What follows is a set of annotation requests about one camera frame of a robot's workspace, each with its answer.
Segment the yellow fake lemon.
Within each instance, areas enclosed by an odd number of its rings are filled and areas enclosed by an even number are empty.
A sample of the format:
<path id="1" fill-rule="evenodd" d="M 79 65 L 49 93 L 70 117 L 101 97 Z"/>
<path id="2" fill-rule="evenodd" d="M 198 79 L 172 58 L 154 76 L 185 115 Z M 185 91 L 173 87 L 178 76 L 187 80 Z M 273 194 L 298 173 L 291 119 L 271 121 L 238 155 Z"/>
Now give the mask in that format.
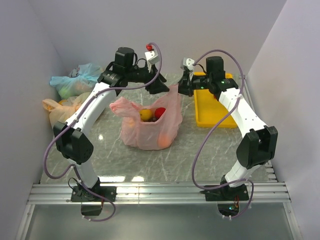
<path id="1" fill-rule="evenodd" d="M 143 108 L 139 111 L 139 116 L 142 122 L 148 122 L 149 119 L 153 118 L 153 111 L 148 108 Z"/>

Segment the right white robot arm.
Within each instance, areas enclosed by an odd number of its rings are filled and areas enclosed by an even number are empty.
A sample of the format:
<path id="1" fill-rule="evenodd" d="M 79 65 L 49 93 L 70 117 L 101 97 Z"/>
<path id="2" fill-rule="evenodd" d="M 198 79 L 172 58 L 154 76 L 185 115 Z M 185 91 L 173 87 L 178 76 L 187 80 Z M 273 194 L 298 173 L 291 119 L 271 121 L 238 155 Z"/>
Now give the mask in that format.
<path id="1" fill-rule="evenodd" d="M 227 110 L 223 118 L 232 117 L 242 136 L 236 150 L 237 161 L 222 177 L 220 185 L 197 187 L 210 192 L 220 189 L 221 196 L 231 200 L 255 170 L 274 158 L 278 130 L 274 126 L 267 126 L 257 116 L 242 94 L 243 87 L 238 86 L 233 78 L 226 76 L 222 57 L 206 58 L 204 76 L 194 75 L 196 64 L 191 58 L 182 60 L 183 75 L 178 82 L 178 92 L 191 97 L 196 90 L 209 90 Z"/>

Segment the dark fake grape bunch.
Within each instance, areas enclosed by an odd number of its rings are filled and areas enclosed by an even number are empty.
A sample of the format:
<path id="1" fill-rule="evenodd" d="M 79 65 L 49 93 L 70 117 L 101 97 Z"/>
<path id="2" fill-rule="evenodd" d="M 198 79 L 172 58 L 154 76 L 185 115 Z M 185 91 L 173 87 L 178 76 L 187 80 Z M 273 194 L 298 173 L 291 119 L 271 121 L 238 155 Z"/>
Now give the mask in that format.
<path id="1" fill-rule="evenodd" d="M 157 119 L 155 117 L 153 117 L 153 118 L 150 118 L 147 122 L 152 123 L 152 122 L 156 122 L 156 121 L 157 121 Z"/>

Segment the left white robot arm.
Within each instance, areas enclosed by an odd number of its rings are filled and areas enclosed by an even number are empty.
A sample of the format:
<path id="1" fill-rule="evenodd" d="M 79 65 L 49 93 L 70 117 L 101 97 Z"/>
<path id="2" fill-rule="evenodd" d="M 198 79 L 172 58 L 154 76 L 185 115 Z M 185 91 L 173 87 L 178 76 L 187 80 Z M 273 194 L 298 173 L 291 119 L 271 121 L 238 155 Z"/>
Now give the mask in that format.
<path id="1" fill-rule="evenodd" d="M 77 176 L 78 187 L 89 201 L 95 201 L 103 195 L 101 182 L 90 161 L 94 146 L 88 139 L 93 124 L 103 110 L 122 91 L 129 90 L 129 83 L 137 83 L 149 94 L 168 92 L 165 78 L 160 74 L 162 54 L 154 43 L 146 45 L 145 65 L 138 66 L 138 57 L 129 47 L 120 47 L 100 74 L 92 92 L 81 107 L 65 122 L 58 121 L 54 127 L 54 143 L 64 158 L 69 160 Z"/>

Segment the red fake apple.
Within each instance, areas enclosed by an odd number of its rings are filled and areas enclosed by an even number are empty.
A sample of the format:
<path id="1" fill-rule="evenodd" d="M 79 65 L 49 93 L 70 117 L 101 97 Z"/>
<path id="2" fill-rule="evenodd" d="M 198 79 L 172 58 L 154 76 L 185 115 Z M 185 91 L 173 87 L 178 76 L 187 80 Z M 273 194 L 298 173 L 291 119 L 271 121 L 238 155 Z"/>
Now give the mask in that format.
<path id="1" fill-rule="evenodd" d="M 158 107 L 154 111 L 154 117 L 158 120 L 166 111 L 165 107 Z"/>

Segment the pink plastic bag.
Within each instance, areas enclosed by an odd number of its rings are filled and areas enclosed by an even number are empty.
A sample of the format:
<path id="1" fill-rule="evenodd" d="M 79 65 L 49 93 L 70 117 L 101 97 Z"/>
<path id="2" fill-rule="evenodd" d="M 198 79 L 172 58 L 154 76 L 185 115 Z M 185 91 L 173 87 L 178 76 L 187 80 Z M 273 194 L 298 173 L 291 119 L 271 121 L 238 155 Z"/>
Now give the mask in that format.
<path id="1" fill-rule="evenodd" d="M 120 138 L 123 143 L 146 151 L 168 148 L 183 120 L 176 84 L 149 106 L 120 97 L 109 107 L 116 116 L 122 117 Z"/>

